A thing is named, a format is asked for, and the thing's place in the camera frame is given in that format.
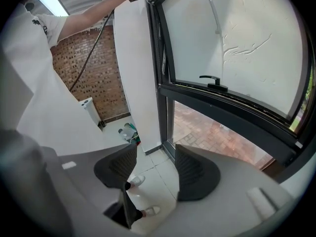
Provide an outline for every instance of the shoe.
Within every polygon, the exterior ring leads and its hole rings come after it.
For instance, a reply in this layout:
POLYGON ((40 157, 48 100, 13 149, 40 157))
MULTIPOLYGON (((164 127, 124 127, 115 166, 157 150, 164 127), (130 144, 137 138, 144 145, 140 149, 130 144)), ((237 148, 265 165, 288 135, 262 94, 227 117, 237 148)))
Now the shoe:
POLYGON ((144 176, 136 176, 129 183, 133 184, 135 187, 140 186, 145 181, 144 176))
POLYGON ((152 217, 160 213, 160 207, 159 206, 152 206, 144 210, 146 212, 146 217, 152 217))

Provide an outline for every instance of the baseboard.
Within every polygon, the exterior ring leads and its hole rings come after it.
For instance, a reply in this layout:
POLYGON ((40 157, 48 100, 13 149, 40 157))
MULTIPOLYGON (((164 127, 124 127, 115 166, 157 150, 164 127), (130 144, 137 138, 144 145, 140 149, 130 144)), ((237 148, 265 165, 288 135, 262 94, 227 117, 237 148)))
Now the baseboard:
POLYGON ((162 145, 159 145, 158 147, 155 147, 153 149, 150 149, 150 150, 146 151, 145 155, 150 155, 151 153, 156 152, 160 148, 162 148, 162 145))
POLYGON ((130 113, 123 113, 123 114, 117 115, 117 116, 112 117, 112 118, 104 119, 103 121, 105 123, 110 123, 112 121, 115 121, 115 120, 118 120, 118 119, 122 119, 122 118, 125 118, 125 117, 128 117, 128 116, 131 116, 130 113))

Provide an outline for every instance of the hose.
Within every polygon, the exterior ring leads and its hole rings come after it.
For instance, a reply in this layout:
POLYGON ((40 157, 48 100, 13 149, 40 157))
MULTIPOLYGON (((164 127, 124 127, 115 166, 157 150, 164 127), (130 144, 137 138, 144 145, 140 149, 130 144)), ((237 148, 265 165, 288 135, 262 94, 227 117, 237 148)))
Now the hose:
POLYGON ((87 59, 86 59, 84 65, 83 65, 83 67, 82 67, 82 69, 81 69, 79 75, 77 76, 77 79, 75 80, 75 82, 73 83, 73 85, 72 85, 72 86, 70 87, 70 89, 69 89, 70 92, 73 90, 73 88, 75 87, 75 85, 76 85, 77 82, 79 81, 79 79, 80 79, 80 77, 81 77, 81 75, 82 75, 82 73, 83 73, 83 71, 84 71, 84 69, 85 69, 85 66, 87 65, 87 62, 88 62, 88 60, 89 60, 89 58, 90 58, 90 56, 91 56, 91 54, 92 54, 92 52, 93 52, 93 50, 94 50, 96 44, 97 44, 98 41, 99 41, 99 38, 100 38, 100 36, 101 36, 101 34, 102 34, 102 32, 103 32, 103 30, 104 30, 104 28, 105 28, 105 26, 106 26, 108 20, 109 20, 109 18, 112 16, 113 13, 114 13, 114 10, 111 11, 111 13, 110 13, 110 15, 108 16, 107 20, 104 22, 104 25, 102 26, 101 31, 100 31, 100 33, 99 33, 97 39, 95 40, 94 45, 93 45, 91 51, 89 52, 88 57, 87 57, 87 59))

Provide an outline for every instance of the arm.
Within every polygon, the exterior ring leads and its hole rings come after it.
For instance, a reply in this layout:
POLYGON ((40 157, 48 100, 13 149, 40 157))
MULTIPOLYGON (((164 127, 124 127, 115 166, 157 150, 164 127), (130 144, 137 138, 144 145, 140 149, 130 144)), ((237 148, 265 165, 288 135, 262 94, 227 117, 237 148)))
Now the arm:
POLYGON ((90 7, 82 14, 68 16, 58 40, 62 40, 94 25, 124 1, 126 0, 104 0, 90 7))

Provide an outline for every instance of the ribbed black rubber pad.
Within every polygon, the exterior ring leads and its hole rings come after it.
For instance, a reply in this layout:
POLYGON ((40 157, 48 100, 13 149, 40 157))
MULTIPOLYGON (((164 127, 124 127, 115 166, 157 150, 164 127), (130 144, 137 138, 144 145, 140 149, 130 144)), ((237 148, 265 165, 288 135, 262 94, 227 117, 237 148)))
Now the ribbed black rubber pad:
POLYGON ((192 201, 206 197, 221 179, 217 165, 194 153, 193 147, 176 145, 175 166, 179 173, 178 201, 192 201))
POLYGON ((124 191, 125 183, 136 165, 137 146, 127 147, 99 160, 94 166, 94 174, 109 188, 124 191))

